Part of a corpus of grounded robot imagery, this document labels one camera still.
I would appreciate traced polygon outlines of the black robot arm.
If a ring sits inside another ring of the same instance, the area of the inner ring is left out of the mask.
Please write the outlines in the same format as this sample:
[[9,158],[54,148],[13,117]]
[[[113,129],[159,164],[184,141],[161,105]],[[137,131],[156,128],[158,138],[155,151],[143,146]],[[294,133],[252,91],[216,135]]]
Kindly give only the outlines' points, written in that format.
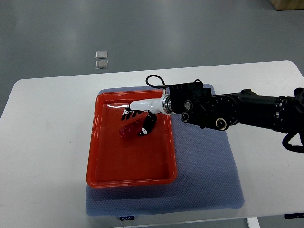
[[172,111],[183,122],[224,131],[244,124],[282,133],[304,131],[304,90],[293,97],[261,96],[244,89],[239,93],[212,95],[210,88],[196,80],[169,86]]

